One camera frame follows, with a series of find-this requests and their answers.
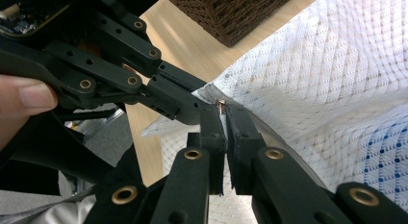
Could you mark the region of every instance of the white mesh fabric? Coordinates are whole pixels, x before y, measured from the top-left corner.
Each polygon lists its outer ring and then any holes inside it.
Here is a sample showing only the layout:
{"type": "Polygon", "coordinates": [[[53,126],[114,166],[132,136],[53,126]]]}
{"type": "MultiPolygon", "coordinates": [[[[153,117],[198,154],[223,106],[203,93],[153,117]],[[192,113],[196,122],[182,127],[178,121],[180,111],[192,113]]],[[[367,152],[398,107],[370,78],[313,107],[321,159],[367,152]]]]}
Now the white mesh fabric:
{"type": "MultiPolygon", "coordinates": [[[[330,190],[365,183],[408,211],[407,8],[408,0],[318,0],[194,95],[245,106],[330,190]]],[[[165,156],[175,129],[163,138],[165,156]]],[[[210,223],[253,223],[217,212],[240,206],[221,199],[210,223]]]]}

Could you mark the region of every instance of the electronic component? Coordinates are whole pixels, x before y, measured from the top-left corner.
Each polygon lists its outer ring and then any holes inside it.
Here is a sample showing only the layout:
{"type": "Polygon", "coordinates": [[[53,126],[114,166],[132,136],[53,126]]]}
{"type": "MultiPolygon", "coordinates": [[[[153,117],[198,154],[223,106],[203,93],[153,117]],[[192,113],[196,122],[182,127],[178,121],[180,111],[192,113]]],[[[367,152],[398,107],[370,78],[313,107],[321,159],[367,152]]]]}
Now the electronic component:
{"type": "Polygon", "coordinates": [[[0,35],[26,38],[69,8],[73,0],[19,0],[0,11],[0,35]]]}

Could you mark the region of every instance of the human thumb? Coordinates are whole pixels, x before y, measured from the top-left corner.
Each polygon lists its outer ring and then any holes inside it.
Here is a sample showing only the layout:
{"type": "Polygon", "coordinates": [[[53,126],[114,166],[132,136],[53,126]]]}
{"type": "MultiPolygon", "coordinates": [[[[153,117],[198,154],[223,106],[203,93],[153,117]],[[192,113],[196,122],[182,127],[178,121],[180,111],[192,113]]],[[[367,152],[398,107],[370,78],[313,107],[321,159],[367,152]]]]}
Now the human thumb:
{"type": "Polygon", "coordinates": [[[0,119],[35,115],[56,106],[57,96],[45,83],[0,75],[0,119]]]}
{"type": "Polygon", "coordinates": [[[45,83],[0,75],[0,151],[24,126],[30,115],[57,106],[57,96],[45,83]]]}

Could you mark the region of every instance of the wicker basket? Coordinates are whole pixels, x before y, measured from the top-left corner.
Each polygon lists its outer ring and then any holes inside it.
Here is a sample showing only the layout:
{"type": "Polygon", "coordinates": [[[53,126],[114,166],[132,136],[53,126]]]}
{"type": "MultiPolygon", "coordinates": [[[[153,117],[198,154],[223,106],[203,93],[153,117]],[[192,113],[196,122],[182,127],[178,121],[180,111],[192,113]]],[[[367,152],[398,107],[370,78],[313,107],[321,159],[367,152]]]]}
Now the wicker basket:
{"type": "Polygon", "coordinates": [[[169,0],[230,47],[289,0],[169,0]]]}

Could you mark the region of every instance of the table surface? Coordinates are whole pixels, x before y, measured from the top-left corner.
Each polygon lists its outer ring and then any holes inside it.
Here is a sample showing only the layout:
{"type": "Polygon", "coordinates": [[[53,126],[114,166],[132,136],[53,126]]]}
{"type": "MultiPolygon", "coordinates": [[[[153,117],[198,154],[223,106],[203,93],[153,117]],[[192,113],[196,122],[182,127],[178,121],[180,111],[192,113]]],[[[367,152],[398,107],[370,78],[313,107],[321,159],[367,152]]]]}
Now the table surface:
{"type": "MultiPolygon", "coordinates": [[[[219,43],[168,0],[158,1],[140,18],[147,23],[147,34],[162,51],[164,61],[211,82],[225,68],[314,1],[289,1],[232,48],[219,43]]],[[[159,137],[141,137],[140,133],[159,115],[139,104],[127,105],[126,110],[143,182],[150,186],[164,176],[162,148],[159,137]]]]}

